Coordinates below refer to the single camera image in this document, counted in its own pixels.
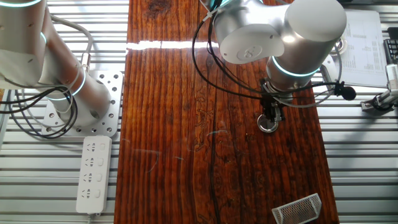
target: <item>robotic arm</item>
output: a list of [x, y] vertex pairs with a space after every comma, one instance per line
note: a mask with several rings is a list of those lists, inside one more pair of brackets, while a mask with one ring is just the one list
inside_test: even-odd
[[[209, 11], [213, 4], [204, 3]], [[268, 94], [261, 102], [264, 114], [257, 121], [262, 131], [275, 131], [284, 118], [281, 107], [289, 105], [289, 100], [270, 95], [291, 96], [319, 69], [327, 82], [339, 81], [329, 55], [347, 23], [338, 1], [295, 0], [292, 4], [266, 6], [261, 0], [229, 0], [210, 13], [221, 55], [227, 62], [244, 64], [269, 57], [268, 77], [261, 83]], [[347, 100], [356, 95], [351, 87], [328, 89], [334, 94], [349, 92], [343, 95]]]
[[[68, 86], [79, 109], [75, 127], [93, 124], [109, 108], [109, 91], [89, 76], [89, 53], [82, 58], [83, 65], [57, 34], [46, 0], [0, 1], [0, 88]], [[62, 94], [48, 98], [57, 111], [68, 111]], [[70, 112], [58, 115], [66, 122]]]

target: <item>wooden table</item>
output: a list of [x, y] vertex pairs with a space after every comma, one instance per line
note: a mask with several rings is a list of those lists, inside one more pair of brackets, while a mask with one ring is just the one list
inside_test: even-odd
[[[275, 223], [272, 208], [318, 193], [316, 222], [338, 223], [316, 108], [285, 108], [279, 129], [262, 133], [258, 101], [195, 72], [190, 42], [205, 15], [198, 0], [130, 0], [114, 222]], [[200, 70], [248, 94], [207, 54], [207, 24]], [[266, 75], [266, 60], [228, 67], [254, 87]]]

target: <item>perforated metal plate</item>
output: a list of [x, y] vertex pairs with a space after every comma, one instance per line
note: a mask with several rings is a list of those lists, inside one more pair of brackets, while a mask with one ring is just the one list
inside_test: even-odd
[[[85, 127], [74, 127], [66, 133], [66, 136], [114, 136], [118, 128], [118, 114], [123, 86], [123, 74], [114, 71], [90, 71], [90, 76], [103, 83], [111, 95], [111, 103], [108, 112], [95, 124]], [[57, 111], [51, 101], [48, 101], [44, 115], [44, 124], [56, 125], [63, 124], [63, 121], [57, 115]], [[58, 131], [60, 128], [42, 127], [43, 134], [50, 134]]]

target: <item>microphone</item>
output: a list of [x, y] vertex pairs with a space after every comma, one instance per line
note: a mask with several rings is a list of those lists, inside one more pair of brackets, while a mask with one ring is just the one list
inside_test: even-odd
[[336, 84], [335, 95], [342, 96], [344, 100], [353, 100], [356, 97], [356, 92], [353, 87], [344, 86], [344, 82]]
[[344, 100], [353, 100], [356, 97], [356, 92], [353, 87], [346, 86], [341, 89], [341, 96]]

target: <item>white power strip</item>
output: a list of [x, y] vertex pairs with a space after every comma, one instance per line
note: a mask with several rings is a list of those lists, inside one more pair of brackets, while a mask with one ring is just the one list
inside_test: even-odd
[[76, 201], [78, 213], [101, 213], [106, 207], [112, 139], [86, 137], [81, 155], [80, 178]]

